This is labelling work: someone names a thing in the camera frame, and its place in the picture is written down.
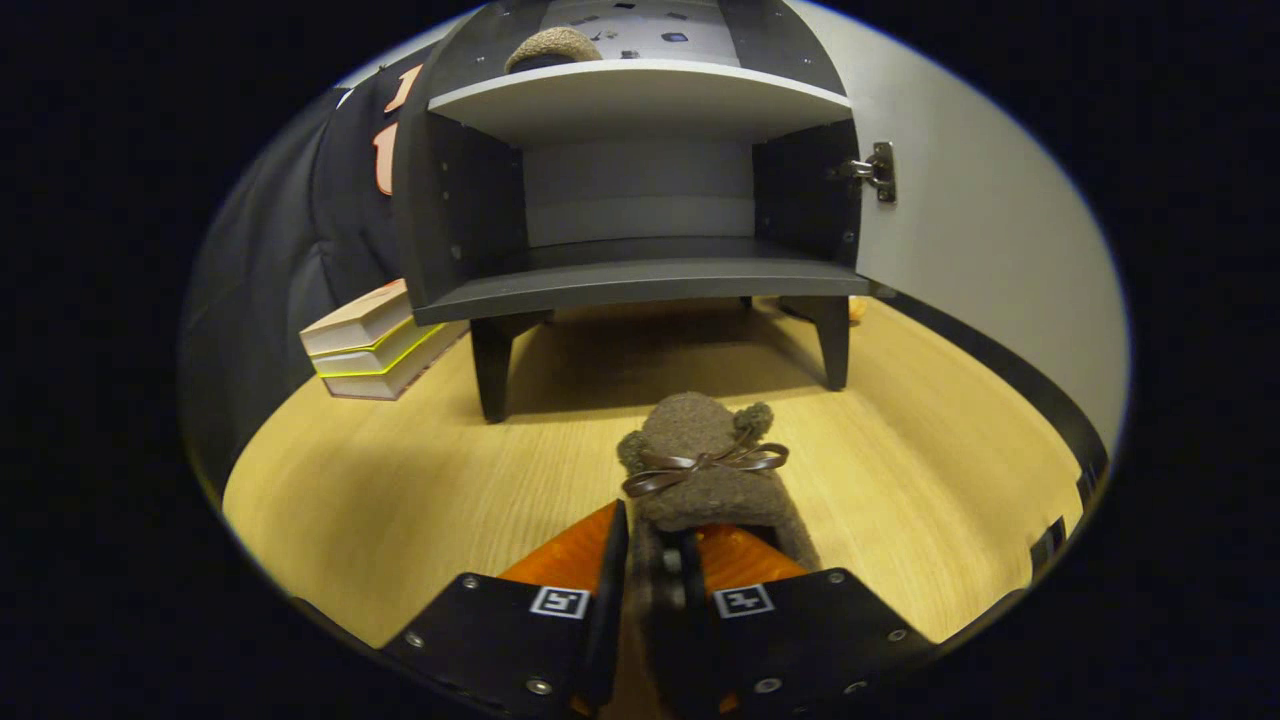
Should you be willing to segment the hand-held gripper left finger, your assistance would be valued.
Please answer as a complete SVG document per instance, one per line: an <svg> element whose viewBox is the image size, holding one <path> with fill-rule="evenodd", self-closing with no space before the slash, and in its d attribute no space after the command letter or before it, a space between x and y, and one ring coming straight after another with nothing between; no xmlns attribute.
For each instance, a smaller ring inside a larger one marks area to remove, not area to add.
<svg viewBox="0 0 1280 720"><path fill-rule="evenodd" d="M628 544L616 500L495 577L461 573L380 656L451 719L594 719L613 697Z"/></svg>

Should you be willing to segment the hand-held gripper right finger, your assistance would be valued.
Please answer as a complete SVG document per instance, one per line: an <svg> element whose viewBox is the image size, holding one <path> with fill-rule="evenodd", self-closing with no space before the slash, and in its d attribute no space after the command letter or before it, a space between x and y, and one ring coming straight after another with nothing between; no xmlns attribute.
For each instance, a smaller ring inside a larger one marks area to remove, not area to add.
<svg viewBox="0 0 1280 720"><path fill-rule="evenodd" d="M660 706L677 719L837 719L934 643L844 568L758 533L660 534Z"/></svg>

